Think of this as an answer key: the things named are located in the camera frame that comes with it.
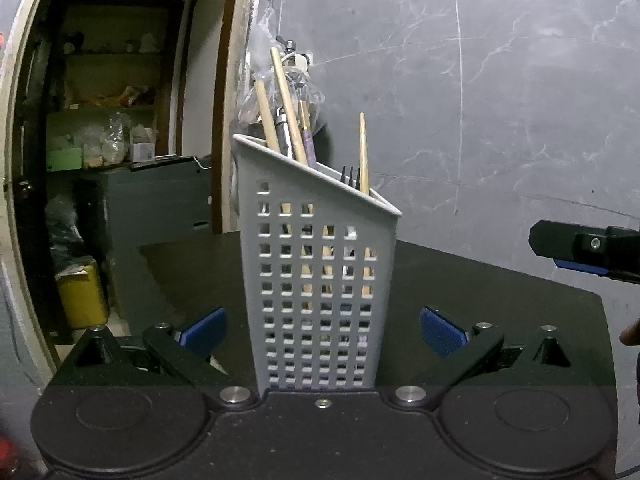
yellow container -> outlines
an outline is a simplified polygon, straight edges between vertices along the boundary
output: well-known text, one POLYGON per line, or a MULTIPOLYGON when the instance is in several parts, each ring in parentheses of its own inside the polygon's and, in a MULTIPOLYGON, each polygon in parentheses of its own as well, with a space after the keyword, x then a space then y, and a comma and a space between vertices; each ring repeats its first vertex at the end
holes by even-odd
POLYGON ((109 318, 96 261, 85 265, 84 272, 56 277, 62 307, 73 330, 105 324, 109 318))

wooden door frame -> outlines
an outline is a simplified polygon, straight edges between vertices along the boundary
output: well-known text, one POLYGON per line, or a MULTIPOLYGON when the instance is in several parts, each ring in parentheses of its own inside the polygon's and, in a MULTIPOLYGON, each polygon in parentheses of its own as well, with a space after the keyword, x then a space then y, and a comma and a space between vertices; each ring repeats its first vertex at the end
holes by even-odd
POLYGON ((41 0, 21 0, 16 12, 0 68, 0 177, 4 193, 0 196, 0 248, 2 280, 6 302, 15 319, 15 327, 25 341, 38 377, 46 384, 55 363, 38 323, 27 286, 20 245, 18 244, 12 177, 12 143, 15 99, 27 40, 41 0))

gray wall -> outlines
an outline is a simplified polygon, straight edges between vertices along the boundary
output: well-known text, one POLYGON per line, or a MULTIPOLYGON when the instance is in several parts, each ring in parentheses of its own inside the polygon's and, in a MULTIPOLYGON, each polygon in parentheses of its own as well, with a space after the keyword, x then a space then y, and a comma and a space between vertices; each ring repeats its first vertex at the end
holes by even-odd
MULTIPOLYGON (((0 32, 5 44, 19 4, 20 0, 0 0, 0 32)), ((0 435, 16 442, 25 460, 37 460, 40 455, 31 439, 29 419, 38 398, 34 385, 38 376, 24 339, 12 323, 3 289, 0 287, 0 435)))
POLYGON ((555 269, 527 235, 541 218, 638 227, 640 0, 275 1, 281 35, 314 55, 324 158, 357 164, 364 111, 399 238, 601 295, 618 469, 637 465, 638 350, 618 334, 640 316, 640 288, 555 269))

red object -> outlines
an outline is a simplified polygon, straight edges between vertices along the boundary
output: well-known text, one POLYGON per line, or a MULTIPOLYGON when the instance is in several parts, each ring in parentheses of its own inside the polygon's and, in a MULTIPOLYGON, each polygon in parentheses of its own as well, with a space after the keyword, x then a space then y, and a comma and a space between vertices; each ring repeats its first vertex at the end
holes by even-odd
POLYGON ((0 478, 10 473, 18 460, 18 448, 9 439, 0 436, 0 478))

perforated utensil holder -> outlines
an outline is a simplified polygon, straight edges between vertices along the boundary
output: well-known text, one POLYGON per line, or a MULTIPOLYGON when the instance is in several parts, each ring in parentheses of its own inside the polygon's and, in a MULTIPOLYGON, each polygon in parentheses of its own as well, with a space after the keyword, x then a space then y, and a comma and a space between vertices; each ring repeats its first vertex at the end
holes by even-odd
POLYGON ((234 135, 242 271, 260 394, 374 385, 401 212, 234 135))

